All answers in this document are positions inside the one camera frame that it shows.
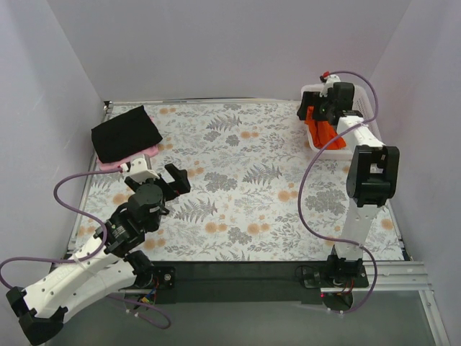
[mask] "black cloth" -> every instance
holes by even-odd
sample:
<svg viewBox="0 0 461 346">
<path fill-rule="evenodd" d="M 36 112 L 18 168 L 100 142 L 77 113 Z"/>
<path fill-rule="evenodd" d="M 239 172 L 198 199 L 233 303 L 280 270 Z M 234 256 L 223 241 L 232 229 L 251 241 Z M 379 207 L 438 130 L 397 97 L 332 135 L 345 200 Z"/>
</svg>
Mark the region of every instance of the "black cloth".
<svg viewBox="0 0 461 346">
<path fill-rule="evenodd" d="M 155 146 L 162 139 L 144 106 L 129 110 L 91 129 L 94 150 L 103 164 L 122 160 Z"/>
</svg>

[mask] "orange cloth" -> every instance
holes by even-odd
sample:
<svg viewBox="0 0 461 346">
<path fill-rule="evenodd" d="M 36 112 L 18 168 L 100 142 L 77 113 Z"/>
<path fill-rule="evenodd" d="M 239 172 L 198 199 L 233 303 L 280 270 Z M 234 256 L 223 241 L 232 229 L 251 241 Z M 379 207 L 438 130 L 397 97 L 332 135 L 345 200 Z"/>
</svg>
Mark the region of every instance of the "orange cloth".
<svg viewBox="0 0 461 346">
<path fill-rule="evenodd" d="M 332 138 L 336 137 L 338 133 L 334 130 L 333 126 L 328 124 L 328 121 L 317 121 L 312 118 L 314 107 L 308 107 L 308 114 L 305 117 L 305 123 L 309 126 L 309 132 L 312 135 L 312 140 L 316 148 L 322 148 Z M 328 150 L 338 150 L 346 146 L 343 138 L 335 140 L 328 146 Z"/>
</svg>

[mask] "patterned tabletop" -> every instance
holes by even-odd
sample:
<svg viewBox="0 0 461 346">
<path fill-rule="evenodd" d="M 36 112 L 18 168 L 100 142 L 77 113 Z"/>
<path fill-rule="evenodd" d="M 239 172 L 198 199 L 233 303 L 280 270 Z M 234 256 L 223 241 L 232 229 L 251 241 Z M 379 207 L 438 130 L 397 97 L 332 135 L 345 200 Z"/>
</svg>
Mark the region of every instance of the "patterned tabletop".
<svg viewBox="0 0 461 346">
<path fill-rule="evenodd" d="M 138 105 L 115 106 L 112 117 Z M 297 189 L 309 160 L 298 103 L 146 105 L 164 140 L 151 159 L 164 172 L 187 169 L 190 194 L 168 204 L 160 229 L 139 246 L 152 260 L 324 260 L 333 244 L 309 234 L 298 219 Z M 349 199 L 347 161 L 319 161 L 303 192 L 307 222 L 339 236 Z M 132 192 L 120 174 L 95 176 L 84 210 L 103 220 Z M 81 246 L 96 223 L 82 218 Z M 374 220 L 367 247 L 377 260 L 402 260 L 389 210 Z"/>
</svg>

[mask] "plastic basket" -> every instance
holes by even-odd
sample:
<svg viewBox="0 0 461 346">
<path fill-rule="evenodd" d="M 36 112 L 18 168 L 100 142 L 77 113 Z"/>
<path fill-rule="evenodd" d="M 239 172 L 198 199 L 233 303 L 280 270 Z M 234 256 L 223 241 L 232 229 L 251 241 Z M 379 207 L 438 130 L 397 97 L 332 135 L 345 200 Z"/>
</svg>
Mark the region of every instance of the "plastic basket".
<svg viewBox="0 0 461 346">
<path fill-rule="evenodd" d="M 359 85 L 355 86 L 354 93 L 354 104 L 352 105 L 353 110 L 358 110 L 363 114 L 364 119 L 370 119 L 373 117 L 373 109 L 368 99 L 367 92 Z M 305 85 L 301 89 L 301 97 L 303 97 L 304 92 L 321 92 L 323 89 L 323 84 L 311 84 Z M 373 122 L 370 124 L 370 130 L 372 133 L 380 139 L 379 130 L 377 129 L 376 123 Z M 308 130 L 308 140 L 310 148 L 314 152 L 319 152 L 321 148 L 316 148 L 313 143 L 312 135 Z M 346 147 L 339 150 L 325 150 L 319 159 L 324 160 L 350 160 L 352 159 L 352 152 Z"/>
</svg>

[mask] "white wall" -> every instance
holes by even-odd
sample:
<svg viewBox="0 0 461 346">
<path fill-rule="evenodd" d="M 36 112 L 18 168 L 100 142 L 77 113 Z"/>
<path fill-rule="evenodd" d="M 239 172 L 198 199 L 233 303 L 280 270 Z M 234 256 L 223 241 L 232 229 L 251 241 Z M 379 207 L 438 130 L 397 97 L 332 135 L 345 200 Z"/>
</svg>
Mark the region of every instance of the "white wall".
<svg viewBox="0 0 461 346">
<path fill-rule="evenodd" d="M 410 0 L 48 0 L 102 99 L 298 99 L 371 76 Z"/>
<path fill-rule="evenodd" d="M 460 14 L 459 0 L 413 0 L 372 77 L 380 132 L 401 152 L 393 207 L 452 345 L 461 345 Z"/>
<path fill-rule="evenodd" d="M 59 257 L 75 215 L 53 199 L 53 185 L 86 171 L 90 128 L 102 102 L 46 0 L 0 0 L 0 261 L 18 255 Z M 63 188 L 77 205 L 83 181 Z M 10 264 L 13 285 L 28 285 L 48 265 Z M 0 288 L 0 344 L 28 345 Z"/>
</svg>

